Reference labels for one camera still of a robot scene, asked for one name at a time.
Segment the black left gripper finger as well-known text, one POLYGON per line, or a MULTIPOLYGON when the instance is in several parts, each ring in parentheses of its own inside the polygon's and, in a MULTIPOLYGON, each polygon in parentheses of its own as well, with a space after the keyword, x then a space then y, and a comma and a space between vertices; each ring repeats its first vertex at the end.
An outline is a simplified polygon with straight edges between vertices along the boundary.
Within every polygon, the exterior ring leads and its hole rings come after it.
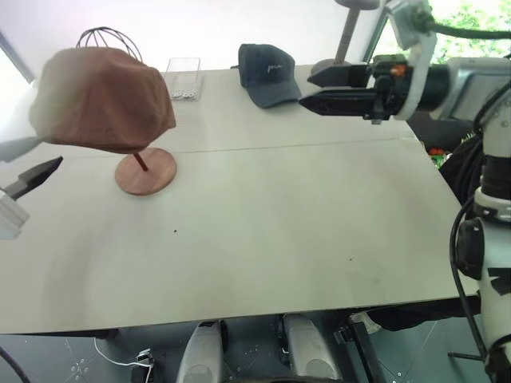
POLYGON ((59 156, 24 171, 18 175, 15 182, 4 187, 3 191, 13 200, 21 198, 50 178, 62 161, 63 157, 59 156))
POLYGON ((0 161, 9 163, 35 149, 41 143, 37 136, 8 140, 0 144, 0 161))

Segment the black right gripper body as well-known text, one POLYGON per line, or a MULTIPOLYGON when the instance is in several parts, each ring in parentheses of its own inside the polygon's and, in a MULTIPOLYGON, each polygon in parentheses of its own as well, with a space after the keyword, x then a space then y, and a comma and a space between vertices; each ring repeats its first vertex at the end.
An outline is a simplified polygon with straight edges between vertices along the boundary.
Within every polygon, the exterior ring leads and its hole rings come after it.
POLYGON ((372 124, 381 124, 399 114, 408 96, 413 69, 403 54, 381 54, 370 64, 376 98, 370 115, 372 124))

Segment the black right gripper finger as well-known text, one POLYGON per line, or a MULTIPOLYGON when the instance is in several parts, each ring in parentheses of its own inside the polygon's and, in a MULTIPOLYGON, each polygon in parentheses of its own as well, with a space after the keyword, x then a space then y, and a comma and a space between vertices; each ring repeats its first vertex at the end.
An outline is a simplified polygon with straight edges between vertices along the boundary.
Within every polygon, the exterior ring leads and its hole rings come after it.
POLYGON ((319 62, 311 69, 308 82, 318 87, 366 88, 370 67, 365 64, 319 62))
POLYGON ((373 116, 377 93, 372 89, 328 88, 299 99, 305 109, 320 116, 373 116))

